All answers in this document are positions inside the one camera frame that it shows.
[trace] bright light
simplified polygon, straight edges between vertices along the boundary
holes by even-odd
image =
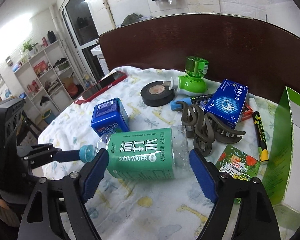
[[[0,29],[0,62],[4,62],[29,36],[32,29],[30,18],[30,14],[21,15]]]

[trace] metal bolt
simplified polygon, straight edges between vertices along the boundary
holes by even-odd
[[[47,181],[47,178],[46,178],[46,177],[42,177],[42,178],[39,179],[39,183],[40,183],[40,184],[43,184],[43,183],[45,183],[46,181]]]
[[[224,179],[227,179],[227,178],[229,178],[229,173],[221,172],[221,173],[220,173],[220,176],[221,176],[222,178],[224,178]]]
[[[257,184],[259,184],[259,183],[261,182],[261,180],[260,180],[259,178],[257,178],[257,177],[253,177],[251,180],[252,180],[254,183],[257,183]]]
[[[70,178],[71,178],[71,179],[75,179],[75,178],[77,178],[78,176],[79,176],[79,172],[77,172],[77,171],[73,171],[73,172],[70,173]]]

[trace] marker pen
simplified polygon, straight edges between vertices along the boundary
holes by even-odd
[[[266,142],[265,131],[263,130],[260,113],[258,111],[258,106],[254,98],[249,98],[249,104],[253,110],[252,119],[254,122],[254,127],[256,129],[256,134],[258,139],[258,152],[260,157],[260,163],[267,164],[269,161],[267,142]]]
[[[182,106],[181,106],[181,104],[176,104],[177,101],[184,101],[188,105],[193,104],[193,105],[199,106],[201,101],[212,98],[212,96],[213,96],[213,94],[208,94],[208,95],[203,95],[203,96],[199,96],[199,97],[178,99],[178,100],[175,100],[175,101],[171,101],[170,102],[170,107],[171,107],[172,111],[181,111]]]

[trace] blue medicine box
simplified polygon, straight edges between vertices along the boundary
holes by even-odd
[[[224,124],[234,129],[239,120],[247,93],[247,86],[224,79],[210,99],[209,104],[205,106],[204,113],[214,114]]]
[[[108,132],[129,132],[128,115],[121,100],[114,98],[96,105],[92,114],[91,127],[100,137]]]

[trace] plug-in liquid vaporizer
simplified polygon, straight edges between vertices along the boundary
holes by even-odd
[[[177,94],[184,94],[191,97],[202,96],[208,89],[202,79],[207,73],[209,61],[200,57],[187,57],[185,76],[178,76],[176,79],[164,81],[164,86],[175,89]]]

